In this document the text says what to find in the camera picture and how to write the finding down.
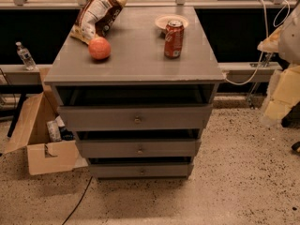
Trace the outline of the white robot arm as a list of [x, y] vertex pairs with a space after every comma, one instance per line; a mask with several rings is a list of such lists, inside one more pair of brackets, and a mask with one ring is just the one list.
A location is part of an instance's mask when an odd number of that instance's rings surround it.
[[261, 122], [272, 127], [300, 102], [300, 3], [282, 25], [260, 42], [258, 50], [277, 53], [289, 64], [283, 70], [274, 71], [261, 107]]

